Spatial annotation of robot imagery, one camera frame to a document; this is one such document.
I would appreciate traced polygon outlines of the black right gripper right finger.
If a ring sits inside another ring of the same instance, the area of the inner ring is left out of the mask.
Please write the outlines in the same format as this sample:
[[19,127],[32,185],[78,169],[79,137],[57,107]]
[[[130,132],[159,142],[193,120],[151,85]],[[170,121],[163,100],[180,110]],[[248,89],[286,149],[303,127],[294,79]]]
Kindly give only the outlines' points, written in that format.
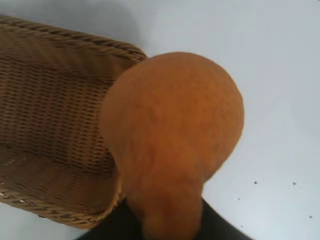
[[220,216],[202,199],[200,230],[194,240],[247,240],[248,236]]

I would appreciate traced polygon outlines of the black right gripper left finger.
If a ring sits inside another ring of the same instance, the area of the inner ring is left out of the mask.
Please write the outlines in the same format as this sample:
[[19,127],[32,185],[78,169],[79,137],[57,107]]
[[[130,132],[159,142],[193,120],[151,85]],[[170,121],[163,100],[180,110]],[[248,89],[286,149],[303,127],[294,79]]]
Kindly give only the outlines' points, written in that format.
[[122,200],[111,214],[97,226],[80,236],[81,240],[139,240],[140,222],[128,205]]

